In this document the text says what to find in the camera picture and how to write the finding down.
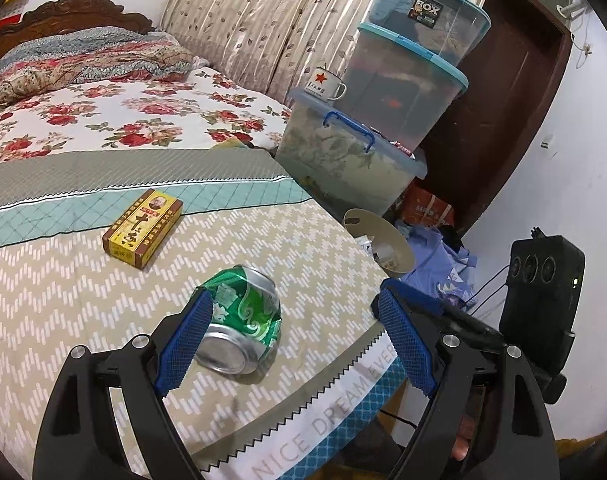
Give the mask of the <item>crushed green soda can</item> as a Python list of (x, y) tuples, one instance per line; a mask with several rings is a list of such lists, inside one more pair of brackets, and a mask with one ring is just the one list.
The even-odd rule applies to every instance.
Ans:
[(238, 264), (205, 283), (212, 293), (212, 322), (195, 361), (224, 375), (256, 372), (281, 337), (281, 300), (266, 274)]

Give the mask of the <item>beige round trash bin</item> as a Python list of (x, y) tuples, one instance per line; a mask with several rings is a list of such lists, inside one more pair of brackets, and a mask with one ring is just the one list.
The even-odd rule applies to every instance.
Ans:
[(415, 269), (416, 259), (409, 243), (384, 218), (351, 208), (343, 215), (343, 226), (391, 278), (402, 278)]

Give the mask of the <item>blue cloth on floor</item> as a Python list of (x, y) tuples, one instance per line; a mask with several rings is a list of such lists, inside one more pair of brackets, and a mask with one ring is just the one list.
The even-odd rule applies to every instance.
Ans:
[(407, 241), (415, 258), (413, 270), (401, 276), (400, 281), (454, 307), (471, 307), (477, 257), (461, 243), (454, 250), (438, 229), (412, 226), (401, 221), (396, 223), (396, 229)]

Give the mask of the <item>red cardboard box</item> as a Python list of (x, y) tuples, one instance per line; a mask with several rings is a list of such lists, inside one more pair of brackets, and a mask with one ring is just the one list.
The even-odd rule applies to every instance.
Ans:
[(407, 224), (429, 228), (454, 226), (452, 206), (415, 182), (412, 182), (404, 193), (399, 217)]

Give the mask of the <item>beige zigzag bed quilt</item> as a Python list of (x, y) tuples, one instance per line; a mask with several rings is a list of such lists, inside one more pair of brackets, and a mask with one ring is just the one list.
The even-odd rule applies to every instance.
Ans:
[[(149, 188), (183, 202), (143, 270), (102, 237)], [(0, 164), (0, 451), (32, 473), (68, 352), (122, 347), (217, 272), (272, 278), (276, 351), (256, 374), (192, 364), (166, 408), (209, 479), (299, 479), (369, 423), (404, 372), (371, 302), (384, 272), (260, 150), (76, 152)]]

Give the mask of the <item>yellow medicine box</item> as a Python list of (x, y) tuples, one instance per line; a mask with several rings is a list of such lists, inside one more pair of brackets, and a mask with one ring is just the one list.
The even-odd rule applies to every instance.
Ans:
[(104, 233), (104, 252), (143, 270), (182, 212), (182, 200), (149, 188)]

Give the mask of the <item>dark brown wooden door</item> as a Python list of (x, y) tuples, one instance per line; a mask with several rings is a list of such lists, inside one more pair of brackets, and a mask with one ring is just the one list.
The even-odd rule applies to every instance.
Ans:
[(492, 25), (460, 70), (469, 86), (421, 144), (425, 190), (465, 233), (489, 207), (543, 123), (571, 50), (567, 28), (535, 0), (486, 0)]

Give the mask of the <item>middle clear teal-lid bin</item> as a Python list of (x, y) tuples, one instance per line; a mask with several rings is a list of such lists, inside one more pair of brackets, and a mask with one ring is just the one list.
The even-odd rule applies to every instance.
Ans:
[(468, 88), (467, 77), (439, 55), (369, 23), (358, 27), (343, 83), (337, 108), (410, 151)]

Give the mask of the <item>clear teal-lid bin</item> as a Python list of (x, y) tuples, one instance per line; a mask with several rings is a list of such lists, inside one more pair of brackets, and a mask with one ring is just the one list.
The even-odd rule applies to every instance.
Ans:
[(366, 21), (420, 44), (456, 66), (491, 28), (469, 0), (374, 0)]
[(468, 88), (467, 77), (439, 55), (369, 23), (358, 27), (343, 83), (337, 108), (410, 151)]

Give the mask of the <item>white enamel star mug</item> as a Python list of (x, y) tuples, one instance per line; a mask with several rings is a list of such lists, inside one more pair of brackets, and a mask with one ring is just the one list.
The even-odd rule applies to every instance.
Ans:
[(317, 67), (311, 72), (303, 90), (321, 101), (334, 102), (345, 95), (347, 86), (326, 68)]

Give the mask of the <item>top clear teal-lid bin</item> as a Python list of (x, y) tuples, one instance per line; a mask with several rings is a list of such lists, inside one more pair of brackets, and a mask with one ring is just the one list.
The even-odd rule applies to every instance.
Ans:
[(456, 66), (491, 28), (469, 0), (374, 0), (366, 21), (420, 44)]

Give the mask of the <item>floral bed sheet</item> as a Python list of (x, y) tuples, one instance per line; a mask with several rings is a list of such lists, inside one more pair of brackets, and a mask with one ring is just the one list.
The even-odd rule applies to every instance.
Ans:
[(0, 110), (0, 164), (66, 152), (278, 147), (290, 109), (210, 67), (179, 82), (100, 81)]

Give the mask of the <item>folded floral patchwork quilt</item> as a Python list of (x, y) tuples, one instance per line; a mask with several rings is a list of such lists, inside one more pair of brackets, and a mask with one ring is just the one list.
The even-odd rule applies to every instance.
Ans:
[(192, 52), (157, 32), (104, 26), (47, 36), (0, 58), (0, 107), (87, 82), (183, 81), (192, 67)]

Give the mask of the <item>floral beige curtain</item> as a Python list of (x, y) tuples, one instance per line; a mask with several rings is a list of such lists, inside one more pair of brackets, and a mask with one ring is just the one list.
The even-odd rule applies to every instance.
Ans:
[(346, 70), (373, 2), (169, 0), (162, 28), (243, 87), (284, 102), (313, 68)]

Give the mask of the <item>dark wooden headboard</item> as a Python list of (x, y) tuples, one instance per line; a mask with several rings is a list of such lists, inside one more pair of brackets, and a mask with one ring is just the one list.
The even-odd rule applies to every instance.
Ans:
[(64, 35), (77, 30), (115, 26), (146, 34), (153, 22), (141, 13), (126, 13), (112, 0), (49, 1), (27, 12), (16, 24), (0, 28), (0, 59), (26, 41)]

